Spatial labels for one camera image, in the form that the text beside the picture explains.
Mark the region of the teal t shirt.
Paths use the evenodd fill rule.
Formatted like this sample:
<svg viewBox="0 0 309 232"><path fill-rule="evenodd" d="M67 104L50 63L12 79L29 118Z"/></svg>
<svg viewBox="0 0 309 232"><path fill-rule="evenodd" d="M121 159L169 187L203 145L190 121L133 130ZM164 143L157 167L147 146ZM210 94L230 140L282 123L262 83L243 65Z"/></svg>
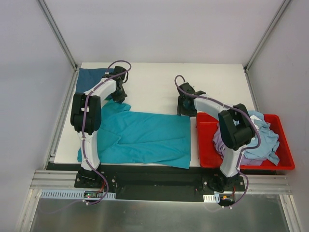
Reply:
<svg viewBox="0 0 309 232"><path fill-rule="evenodd" d="M129 104L113 100L103 106L101 116L97 134L101 163L190 167L190 117L133 112Z"/></svg>

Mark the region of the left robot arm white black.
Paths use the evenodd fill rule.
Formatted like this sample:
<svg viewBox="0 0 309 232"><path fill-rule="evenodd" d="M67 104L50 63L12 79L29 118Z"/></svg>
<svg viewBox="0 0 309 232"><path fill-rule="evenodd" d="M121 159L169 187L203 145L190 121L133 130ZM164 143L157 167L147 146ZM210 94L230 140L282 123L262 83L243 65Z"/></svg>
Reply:
<svg viewBox="0 0 309 232"><path fill-rule="evenodd" d="M111 97L116 103L122 103L127 94L123 83L128 79L128 70L115 66L113 71L106 71L98 83L84 92L73 95L70 124L78 133L81 142L82 163L78 178L85 180L91 188L101 185L99 174L100 160L97 149L97 133L101 126L103 101Z"/></svg>

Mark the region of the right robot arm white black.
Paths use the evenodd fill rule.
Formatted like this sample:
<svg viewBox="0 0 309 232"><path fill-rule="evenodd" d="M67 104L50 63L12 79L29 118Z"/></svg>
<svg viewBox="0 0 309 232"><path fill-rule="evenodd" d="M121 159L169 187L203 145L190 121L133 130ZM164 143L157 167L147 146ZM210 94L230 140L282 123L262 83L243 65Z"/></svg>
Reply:
<svg viewBox="0 0 309 232"><path fill-rule="evenodd" d="M220 172L207 185L213 191L224 192L235 185L239 177L242 152L255 137L257 129L242 103L229 106L209 97L205 92L195 92L188 82L177 86L179 93L177 114L194 116L204 112L219 121L221 139L225 154Z"/></svg>

